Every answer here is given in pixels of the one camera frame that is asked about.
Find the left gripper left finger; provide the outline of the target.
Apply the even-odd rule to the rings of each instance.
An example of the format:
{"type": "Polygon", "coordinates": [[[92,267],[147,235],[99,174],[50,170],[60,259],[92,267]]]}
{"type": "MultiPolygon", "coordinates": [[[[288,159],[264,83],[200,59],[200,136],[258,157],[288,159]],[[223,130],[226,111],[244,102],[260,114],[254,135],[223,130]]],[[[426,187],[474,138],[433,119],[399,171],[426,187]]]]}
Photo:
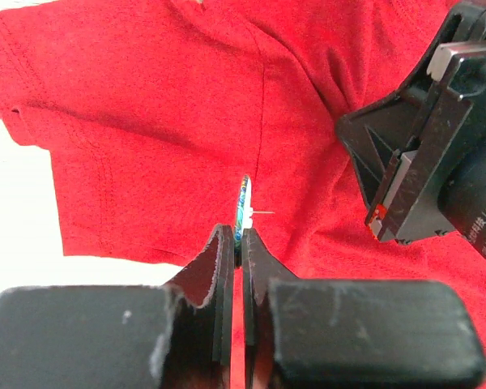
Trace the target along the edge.
{"type": "Polygon", "coordinates": [[[0,293],[0,388],[227,388],[234,237],[217,225],[161,286],[0,293]]]}

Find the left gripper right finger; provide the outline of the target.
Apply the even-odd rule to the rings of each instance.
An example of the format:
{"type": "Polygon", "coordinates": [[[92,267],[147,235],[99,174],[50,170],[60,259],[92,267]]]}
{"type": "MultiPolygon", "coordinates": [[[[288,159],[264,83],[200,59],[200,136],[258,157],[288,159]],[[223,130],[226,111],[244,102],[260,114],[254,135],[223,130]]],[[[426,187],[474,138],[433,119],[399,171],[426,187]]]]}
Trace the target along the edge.
{"type": "Polygon", "coordinates": [[[423,280],[302,279],[258,232],[241,239],[248,388],[477,388],[486,353],[467,309],[423,280]]]}

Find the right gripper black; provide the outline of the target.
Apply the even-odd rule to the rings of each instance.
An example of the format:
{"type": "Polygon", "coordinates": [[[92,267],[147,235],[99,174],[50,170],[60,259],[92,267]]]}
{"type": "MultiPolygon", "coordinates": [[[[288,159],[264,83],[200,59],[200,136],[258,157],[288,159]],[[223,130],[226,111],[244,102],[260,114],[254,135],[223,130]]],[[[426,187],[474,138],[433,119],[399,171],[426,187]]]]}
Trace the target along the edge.
{"type": "Polygon", "coordinates": [[[338,121],[380,241],[486,246],[486,41],[450,43],[461,22],[451,11],[397,89],[338,121]]]}

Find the red t-shirt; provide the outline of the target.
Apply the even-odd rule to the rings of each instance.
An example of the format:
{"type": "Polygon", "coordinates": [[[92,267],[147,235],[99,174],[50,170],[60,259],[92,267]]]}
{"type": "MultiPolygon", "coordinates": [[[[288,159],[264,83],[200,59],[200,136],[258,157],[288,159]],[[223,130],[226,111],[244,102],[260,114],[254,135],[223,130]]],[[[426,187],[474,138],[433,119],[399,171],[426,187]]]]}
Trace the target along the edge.
{"type": "Polygon", "coordinates": [[[430,278],[486,348],[486,262],[457,234],[376,242],[343,114],[396,89],[449,1],[56,1],[0,11],[0,119],[51,155],[63,251],[187,264],[234,220],[313,278],[430,278]]]}

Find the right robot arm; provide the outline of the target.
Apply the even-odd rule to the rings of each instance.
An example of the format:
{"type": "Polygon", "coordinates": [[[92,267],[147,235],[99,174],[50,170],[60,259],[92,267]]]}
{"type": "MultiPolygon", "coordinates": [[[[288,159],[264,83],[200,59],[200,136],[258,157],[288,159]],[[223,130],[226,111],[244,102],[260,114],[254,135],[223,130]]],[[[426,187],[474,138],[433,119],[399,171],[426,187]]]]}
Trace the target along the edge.
{"type": "Polygon", "coordinates": [[[486,259],[486,1],[454,6],[403,83],[336,133],[377,240],[456,231],[486,259]]]}

